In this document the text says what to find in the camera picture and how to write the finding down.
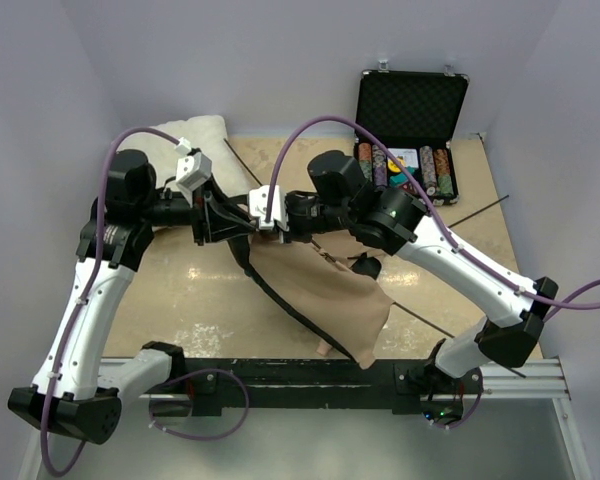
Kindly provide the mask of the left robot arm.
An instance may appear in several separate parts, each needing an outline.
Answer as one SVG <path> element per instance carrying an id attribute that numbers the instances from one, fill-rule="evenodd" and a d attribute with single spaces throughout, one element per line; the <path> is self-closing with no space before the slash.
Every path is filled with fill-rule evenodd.
<path id="1" fill-rule="evenodd" d="M 147 156 L 135 149 L 111 154 L 80 233 L 73 288 L 51 350 L 28 387 L 12 390 L 8 408 L 40 431 L 81 444 L 101 445 L 118 426 L 125 406 L 158 387 L 176 392 L 196 377 L 182 348 L 149 342 L 115 374 L 100 376 L 100 360 L 119 304 L 154 239 L 154 228 L 189 226 L 197 243 L 224 239 L 215 225 L 244 223 L 221 192 L 212 162 L 184 147 L 177 163 L 178 190 L 156 186 Z"/>

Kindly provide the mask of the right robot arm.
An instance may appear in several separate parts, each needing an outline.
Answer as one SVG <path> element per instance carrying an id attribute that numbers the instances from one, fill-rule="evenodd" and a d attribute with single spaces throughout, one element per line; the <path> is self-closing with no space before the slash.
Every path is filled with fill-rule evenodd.
<path id="1" fill-rule="evenodd" d="M 425 205 L 401 188 L 379 190 L 358 162 L 341 151 L 307 167 L 314 191 L 276 193 L 287 239 L 346 230 L 363 245 L 413 263 L 474 303 L 483 318 L 436 348 L 425 369 L 428 386 L 449 392 L 467 372 L 490 361 L 524 365 L 544 328 L 544 300 L 557 294 L 549 278 L 524 277 L 438 226 Z"/>

